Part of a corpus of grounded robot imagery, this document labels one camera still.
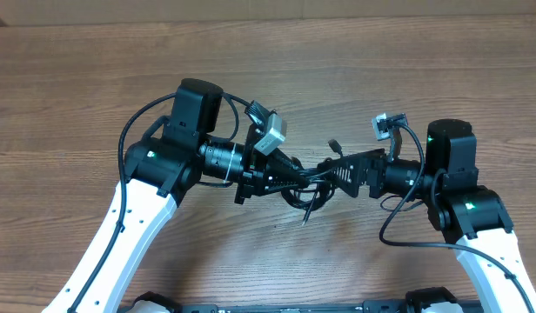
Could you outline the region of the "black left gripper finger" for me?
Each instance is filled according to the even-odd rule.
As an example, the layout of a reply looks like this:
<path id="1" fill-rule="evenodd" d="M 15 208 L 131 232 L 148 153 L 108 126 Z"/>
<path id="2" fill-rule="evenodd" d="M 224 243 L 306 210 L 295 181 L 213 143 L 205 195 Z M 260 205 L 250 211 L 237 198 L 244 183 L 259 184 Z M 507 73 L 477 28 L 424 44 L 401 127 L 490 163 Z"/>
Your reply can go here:
<path id="1" fill-rule="evenodd" d="M 265 179 L 265 193 L 277 193 L 283 190 L 301 189 L 308 186 L 309 179 L 297 172 L 268 172 Z"/>
<path id="2" fill-rule="evenodd" d="M 268 155 L 267 169 L 277 178 L 301 178 L 299 167 L 280 149 Z"/>

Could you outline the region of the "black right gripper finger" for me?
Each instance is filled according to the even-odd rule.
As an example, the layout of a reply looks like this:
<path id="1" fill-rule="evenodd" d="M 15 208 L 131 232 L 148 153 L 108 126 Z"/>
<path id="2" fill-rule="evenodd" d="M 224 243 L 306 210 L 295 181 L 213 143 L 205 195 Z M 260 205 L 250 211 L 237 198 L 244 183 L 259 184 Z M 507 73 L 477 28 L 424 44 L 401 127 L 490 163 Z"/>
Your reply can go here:
<path id="1" fill-rule="evenodd" d="M 366 170 L 335 169 L 334 184 L 350 197 L 358 197 L 360 187 L 366 182 Z"/>
<path id="2" fill-rule="evenodd" d="M 384 156 L 384 149 L 376 149 L 342 156 L 339 159 L 326 158 L 322 163 L 318 164 L 318 169 L 322 171 L 328 170 L 328 176 L 354 178 L 368 167 L 371 160 L 378 160 Z"/>

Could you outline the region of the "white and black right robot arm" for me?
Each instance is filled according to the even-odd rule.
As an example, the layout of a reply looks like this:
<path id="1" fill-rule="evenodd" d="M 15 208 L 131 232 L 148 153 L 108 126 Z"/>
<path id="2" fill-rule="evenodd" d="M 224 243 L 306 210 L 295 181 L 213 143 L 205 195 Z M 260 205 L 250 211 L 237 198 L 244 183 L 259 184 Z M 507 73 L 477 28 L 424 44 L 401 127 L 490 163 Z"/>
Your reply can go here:
<path id="1" fill-rule="evenodd" d="M 478 183 L 477 140 L 472 126 L 440 119 L 427 128 L 425 143 L 414 143 L 419 160 L 399 158 L 401 134 L 412 134 L 403 114 L 373 118 L 379 141 L 389 150 L 371 150 L 319 165 L 325 176 L 351 197 L 361 186 L 372 198 L 386 193 L 401 203 L 420 199 L 432 227 L 444 240 L 409 242 L 410 248 L 453 250 L 469 276 L 485 312 L 536 312 L 536 291 L 522 263 L 518 238 L 499 195 Z"/>

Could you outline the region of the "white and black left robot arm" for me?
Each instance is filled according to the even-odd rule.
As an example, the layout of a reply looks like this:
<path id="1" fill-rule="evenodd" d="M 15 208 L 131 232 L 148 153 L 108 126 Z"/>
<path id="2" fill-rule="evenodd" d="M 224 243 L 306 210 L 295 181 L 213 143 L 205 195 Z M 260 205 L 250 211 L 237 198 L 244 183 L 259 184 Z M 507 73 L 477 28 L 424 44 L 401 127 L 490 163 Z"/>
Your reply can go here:
<path id="1" fill-rule="evenodd" d="M 170 115 L 141 139 L 118 142 L 119 183 L 97 234 L 48 312 L 114 312 L 159 231 L 202 176 L 237 186 L 236 201 L 303 188 L 309 179 L 279 145 L 286 124 L 275 111 L 226 93 L 214 83 L 186 78 Z M 222 102 L 241 103 L 251 126 L 245 143 L 212 135 Z"/>

